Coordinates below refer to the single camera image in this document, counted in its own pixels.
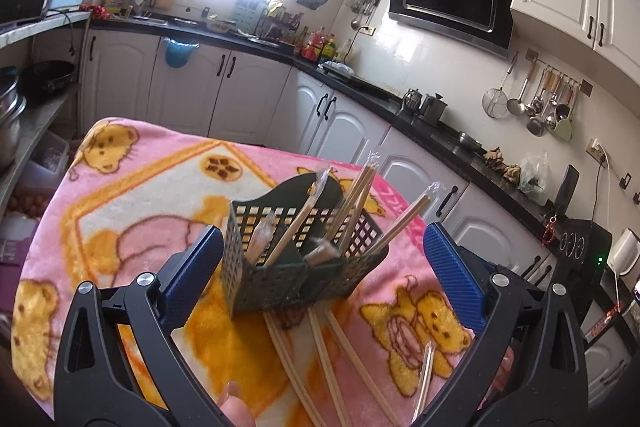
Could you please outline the person's left hand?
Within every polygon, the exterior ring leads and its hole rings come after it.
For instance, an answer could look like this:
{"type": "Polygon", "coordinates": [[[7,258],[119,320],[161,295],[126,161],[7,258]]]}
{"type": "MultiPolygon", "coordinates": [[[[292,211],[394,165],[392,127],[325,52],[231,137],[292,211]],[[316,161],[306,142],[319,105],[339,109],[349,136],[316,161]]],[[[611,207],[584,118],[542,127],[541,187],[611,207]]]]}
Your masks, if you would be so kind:
{"type": "Polygon", "coordinates": [[[217,400],[218,407],[235,427],[255,427],[255,418],[248,405],[240,398],[240,386],[229,381],[217,400]]]}

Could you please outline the person's right hand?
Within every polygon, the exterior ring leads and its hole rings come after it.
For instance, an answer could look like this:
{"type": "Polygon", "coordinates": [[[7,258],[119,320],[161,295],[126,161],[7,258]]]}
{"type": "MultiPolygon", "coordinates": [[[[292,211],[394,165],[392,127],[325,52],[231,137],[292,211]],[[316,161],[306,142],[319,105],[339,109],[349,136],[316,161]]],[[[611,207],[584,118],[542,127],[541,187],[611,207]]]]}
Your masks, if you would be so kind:
{"type": "Polygon", "coordinates": [[[489,386],[487,392],[485,393],[483,401],[480,403],[479,409],[486,407],[491,401],[495,401],[501,397],[504,389],[506,389],[506,384],[509,381],[512,367],[514,364],[515,355],[511,346],[506,348],[506,352],[504,352],[503,358],[498,367],[498,371],[492,380],[491,385],[489,386]]]}

